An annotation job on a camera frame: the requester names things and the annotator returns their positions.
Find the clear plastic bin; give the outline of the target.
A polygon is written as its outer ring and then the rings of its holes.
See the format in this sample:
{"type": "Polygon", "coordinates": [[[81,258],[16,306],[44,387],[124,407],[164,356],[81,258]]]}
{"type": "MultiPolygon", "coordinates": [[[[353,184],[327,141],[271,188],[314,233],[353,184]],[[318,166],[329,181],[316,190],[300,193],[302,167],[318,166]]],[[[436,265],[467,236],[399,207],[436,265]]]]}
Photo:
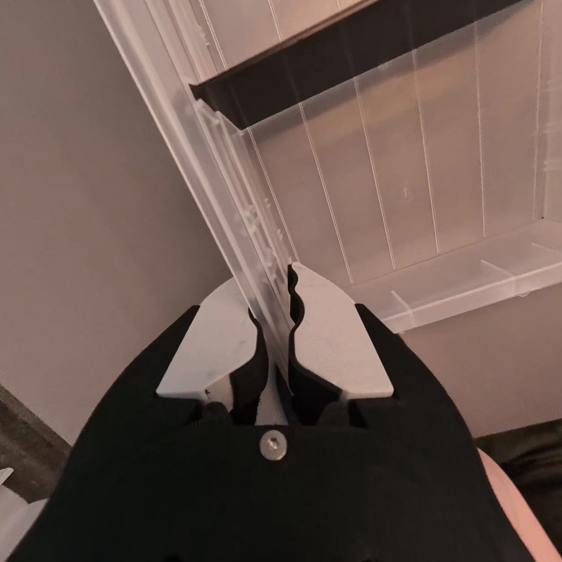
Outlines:
{"type": "Polygon", "coordinates": [[[95,1],[287,373],[287,268],[404,333],[561,282],[561,1],[517,1],[244,130],[200,84],[367,1],[95,1]]]}

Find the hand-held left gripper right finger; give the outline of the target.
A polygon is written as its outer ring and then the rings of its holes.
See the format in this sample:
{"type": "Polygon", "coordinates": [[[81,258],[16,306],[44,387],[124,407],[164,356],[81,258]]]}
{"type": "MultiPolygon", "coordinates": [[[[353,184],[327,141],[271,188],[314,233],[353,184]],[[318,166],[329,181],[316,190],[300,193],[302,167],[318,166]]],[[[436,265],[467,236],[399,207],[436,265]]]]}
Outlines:
{"type": "Polygon", "coordinates": [[[288,270],[291,366],[338,399],[388,398],[394,393],[355,301],[301,263],[288,270]]]}

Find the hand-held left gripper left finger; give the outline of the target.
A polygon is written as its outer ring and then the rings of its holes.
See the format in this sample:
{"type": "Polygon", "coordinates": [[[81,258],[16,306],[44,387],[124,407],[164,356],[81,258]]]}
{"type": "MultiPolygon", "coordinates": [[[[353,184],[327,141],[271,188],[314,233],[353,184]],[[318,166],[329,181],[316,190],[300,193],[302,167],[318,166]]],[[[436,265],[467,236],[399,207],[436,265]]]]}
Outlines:
{"type": "Polygon", "coordinates": [[[236,281],[228,280],[200,304],[156,393],[256,413],[268,376],[263,330],[236,281]]]}

